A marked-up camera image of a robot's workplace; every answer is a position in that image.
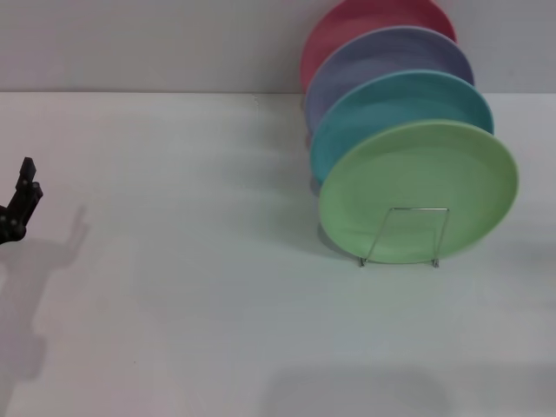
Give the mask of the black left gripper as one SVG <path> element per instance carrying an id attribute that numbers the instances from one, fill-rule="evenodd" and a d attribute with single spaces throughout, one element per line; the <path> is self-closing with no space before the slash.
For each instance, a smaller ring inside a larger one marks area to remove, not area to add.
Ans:
<path id="1" fill-rule="evenodd" d="M 1 207 L 0 244 L 20 242 L 26 225 L 43 197 L 39 182 L 33 182 L 36 166 L 30 157 L 23 159 L 14 195 L 6 207 Z"/>

